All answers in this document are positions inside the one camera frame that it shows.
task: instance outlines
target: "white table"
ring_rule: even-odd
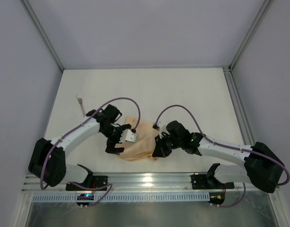
[[[121,69],[66,70],[53,106],[46,139],[64,134],[82,121],[76,95],[83,98],[86,112],[119,96],[133,98],[141,108],[141,119],[152,121],[165,107],[186,106],[206,135],[242,144],[238,122],[221,68],[219,69]],[[112,103],[126,116],[137,117],[129,101]],[[163,124],[181,122],[189,131],[198,131],[183,109],[168,110]],[[177,149],[157,161],[128,162],[105,153],[106,138],[97,134],[78,146],[67,158],[69,164],[82,164],[94,172],[206,172],[213,163],[228,162],[212,157],[189,155]]]

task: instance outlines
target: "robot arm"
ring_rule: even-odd
[[[155,137],[153,157],[167,157],[173,149],[182,148],[189,154],[217,157],[235,164],[226,166],[216,163],[210,167],[206,178],[212,188],[228,182],[241,182],[252,183],[267,193],[275,191],[283,169],[266,158],[243,151],[252,150],[283,164],[265,144],[257,142],[254,146],[237,145],[207,137],[213,141],[211,143],[200,133],[190,133],[177,121],[172,121],[161,129],[157,125],[153,128],[160,130],[160,135]]]
[[[87,113],[87,117],[82,122],[85,122],[94,112],[95,110],[92,110]],[[82,123],[70,130],[71,133],[68,132],[67,136],[64,134],[51,140],[39,139],[32,154],[29,171],[40,178],[43,163],[49,150],[57,141],[61,140],[49,157],[44,172],[44,182],[51,187],[60,182],[76,182],[84,187],[91,187],[89,185],[91,185],[90,178],[93,173],[82,165],[66,164],[66,157],[84,140],[99,132],[107,137],[105,152],[119,155],[124,151],[124,148],[115,148],[116,144],[136,141],[135,131],[131,130],[130,124],[113,125],[121,116],[121,112],[116,107],[108,105],[87,123]]]

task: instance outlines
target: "beige cloth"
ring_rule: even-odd
[[[127,117],[125,124],[130,124],[132,128],[135,127],[137,118]],[[152,157],[152,153],[155,148],[154,138],[159,132],[152,128],[153,122],[140,121],[136,128],[136,141],[134,143],[124,142],[116,145],[117,148],[124,148],[124,151],[120,153],[119,157],[127,161],[135,161],[141,158],[157,158]]]

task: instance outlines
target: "metal grate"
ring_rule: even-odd
[[[80,194],[36,194],[33,202],[76,202]],[[94,201],[102,196],[94,194]],[[111,193],[101,202],[175,202],[175,201],[209,201],[208,192],[149,192],[149,193]]]

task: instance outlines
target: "folded cloth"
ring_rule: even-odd
[[[125,124],[130,124],[132,128],[135,127],[137,118],[127,117]],[[151,158],[156,160],[157,158],[152,157],[152,153],[155,148],[155,137],[159,132],[153,129],[153,122],[140,121],[136,128],[136,141],[134,143],[124,142],[117,144],[117,148],[124,148],[124,151],[120,153],[119,157],[127,161],[135,161],[141,158]]]

